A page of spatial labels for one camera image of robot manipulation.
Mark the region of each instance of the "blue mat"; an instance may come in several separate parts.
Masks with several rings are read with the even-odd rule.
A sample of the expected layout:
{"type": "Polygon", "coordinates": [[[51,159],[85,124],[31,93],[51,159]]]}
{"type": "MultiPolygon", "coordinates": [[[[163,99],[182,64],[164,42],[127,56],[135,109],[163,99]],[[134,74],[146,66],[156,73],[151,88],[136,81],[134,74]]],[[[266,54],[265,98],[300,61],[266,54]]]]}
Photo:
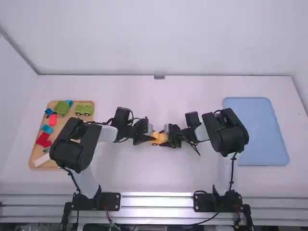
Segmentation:
{"type": "Polygon", "coordinates": [[[234,98],[223,101],[232,108],[249,134],[249,143],[238,165],[286,165],[289,155],[284,145],[274,109],[267,98],[234,98]]]}

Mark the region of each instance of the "yellow object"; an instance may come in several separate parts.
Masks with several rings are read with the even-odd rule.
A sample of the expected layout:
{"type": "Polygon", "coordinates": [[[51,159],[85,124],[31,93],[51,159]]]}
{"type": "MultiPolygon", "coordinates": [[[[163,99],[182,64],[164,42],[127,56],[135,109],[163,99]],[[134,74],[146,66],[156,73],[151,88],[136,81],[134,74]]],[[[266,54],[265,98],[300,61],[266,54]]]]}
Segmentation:
{"type": "Polygon", "coordinates": [[[168,141],[168,134],[166,133],[159,133],[158,131],[154,131],[152,136],[156,139],[151,141],[151,145],[156,146],[161,143],[165,143],[168,141]]]}

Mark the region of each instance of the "red object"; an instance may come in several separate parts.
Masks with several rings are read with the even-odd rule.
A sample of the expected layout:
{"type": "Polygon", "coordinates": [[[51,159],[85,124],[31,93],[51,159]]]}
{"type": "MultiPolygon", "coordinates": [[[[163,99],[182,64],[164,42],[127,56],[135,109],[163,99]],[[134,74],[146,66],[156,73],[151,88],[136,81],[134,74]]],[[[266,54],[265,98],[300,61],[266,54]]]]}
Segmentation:
{"type": "Polygon", "coordinates": [[[49,126],[54,126],[57,124],[57,114],[52,114],[49,117],[49,126]]]}
{"type": "Polygon", "coordinates": [[[35,143],[42,145],[44,148],[51,146],[51,141],[48,141],[50,134],[43,132],[35,143]]]}
{"type": "Polygon", "coordinates": [[[40,143],[40,145],[42,145],[44,148],[50,147],[52,145],[51,141],[43,141],[42,143],[40,143]]]}

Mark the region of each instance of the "metal frame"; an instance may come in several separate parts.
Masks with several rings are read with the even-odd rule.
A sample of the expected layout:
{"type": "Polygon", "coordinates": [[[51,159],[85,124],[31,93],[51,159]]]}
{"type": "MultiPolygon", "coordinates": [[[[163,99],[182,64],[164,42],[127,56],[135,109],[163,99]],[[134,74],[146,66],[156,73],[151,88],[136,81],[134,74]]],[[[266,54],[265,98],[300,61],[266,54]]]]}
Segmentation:
{"type": "MultiPolygon", "coordinates": [[[[121,209],[110,212],[120,224],[193,224],[214,213],[195,213],[193,193],[125,192],[121,209]]],[[[60,223],[69,194],[0,194],[0,222],[60,223]]],[[[308,198],[244,197],[255,225],[308,226],[308,198]]],[[[70,223],[76,222],[73,211],[70,223]]],[[[234,214],[221,213],[205,225],[232,225],[234,214]]],[[[104,211],[80,211],[79,223],[108,223],[104,211]]]]}

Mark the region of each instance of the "wooden board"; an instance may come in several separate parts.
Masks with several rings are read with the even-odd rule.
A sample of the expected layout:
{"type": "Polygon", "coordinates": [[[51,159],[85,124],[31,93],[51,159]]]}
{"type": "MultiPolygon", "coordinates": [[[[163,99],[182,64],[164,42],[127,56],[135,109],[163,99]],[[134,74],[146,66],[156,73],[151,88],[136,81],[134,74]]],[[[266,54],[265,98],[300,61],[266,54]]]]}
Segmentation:
{"type": "MultiPolygon", "coordinates": [[[[51,101],[48,103],[47,107],[46,108],[51,108],[53,109],[54,106],[58,103],[58,101],[51,101]]],[[[55,141],[55,139],[57,138],[57,136],[59,135],[60,131],[62,130],[63,126],[66,124],[66,122],[68,121],[68,119],[70,117],[76,117],[76,118],[80,118],[84,121],[93,121],[93,116],[94,116],[94,102],[93,101],[73,101],[73,105],[72,107],[70,108],[69,112],[64,116],[60,116],[60,115],[57,115],[57,124],[55,126],[52,126],[53,128],[53,133],[49,136],[49,140],[52,141],[52,143],[55,141]],[[93,113],[91,116],[83,116],[83,115],[80,115],[80,116],[77,116],[75,114],[75,107],[78,103],[91,103],[93,104],[93,113]]],[[[47,124],[49,125],[49,118],[46,118],[46,114],[44,115],[43,119],[42,119],[42,122],[40,124],[40,127],[39,127],[39,130],[38,130],[38,135],[35,139],[35,141],[37,140],[37,138],[42,134],[42,129],[41,127],[44,125],[44,124],[47,124]]],[[[58,169],[58,166],[57,164],[53,161],[53,160],[49,160],[47,161],[46,163],[42,164],[41,166],[38,166],[38,167],[35,167],[34,166],[34,161],[37,160],[38,158],[42,157],[45,153],[43,152],[43,146],[39,145],[39,144],[36,144],[34,142],[34,146],[33,146],[33,149],[32,149],[32,153],[31,153],[31,156],[30,156],[30,159],[29,159],[29,167],[30,169],[35,169],[35,170],[51,170],[51,169],[58,169]]]]}

